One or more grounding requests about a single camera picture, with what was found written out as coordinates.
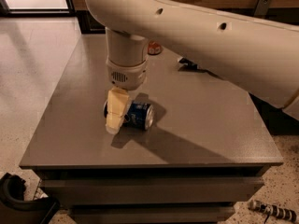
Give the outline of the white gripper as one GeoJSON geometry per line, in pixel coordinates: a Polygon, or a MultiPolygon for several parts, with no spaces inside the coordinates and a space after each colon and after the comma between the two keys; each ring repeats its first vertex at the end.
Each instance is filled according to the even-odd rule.
{"type": "Polygon", "coordinates": [[[106,129],[109,133],[115,135],[119,132],[130,107],[128,91],[136,90],[145,81],[147,65],[148,62],[144,61],[135,66],[120,66],[107,60],[109,82],[116,86],[107,95],[106,129]]]}

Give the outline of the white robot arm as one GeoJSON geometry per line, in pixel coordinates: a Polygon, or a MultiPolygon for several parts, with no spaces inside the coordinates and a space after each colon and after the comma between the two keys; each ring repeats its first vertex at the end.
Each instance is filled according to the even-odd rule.
{"type": "Polygon", "coordinates": [[[113,85],[141,85],[144,43],[154,40],[252,94],[270,130],[297,132],[299,32],[289,24],[171,0],[85,1],[106,28],[113,85]]]}

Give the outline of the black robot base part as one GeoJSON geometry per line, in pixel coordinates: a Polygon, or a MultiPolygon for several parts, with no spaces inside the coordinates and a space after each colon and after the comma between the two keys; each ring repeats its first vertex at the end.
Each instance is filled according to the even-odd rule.
{"type": "Polygon", "coordinates": [[[48,224],[60,208],[53,197],[24,200],[25,181],[5,173],[0,179],[0,224],[48,224]]]}

